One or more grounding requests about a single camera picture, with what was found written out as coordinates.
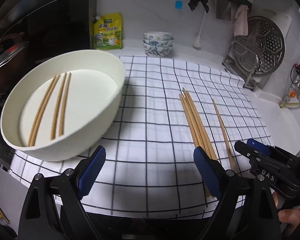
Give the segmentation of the person right hand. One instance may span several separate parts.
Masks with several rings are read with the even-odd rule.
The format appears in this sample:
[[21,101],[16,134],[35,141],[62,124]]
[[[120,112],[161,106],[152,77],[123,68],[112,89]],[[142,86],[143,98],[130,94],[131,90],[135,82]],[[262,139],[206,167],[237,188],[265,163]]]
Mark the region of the person right hand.
[[286,226],[286,234],[290,235],[300,223],[300,205],[292,209],[281,210],[278,213],[279,221]]

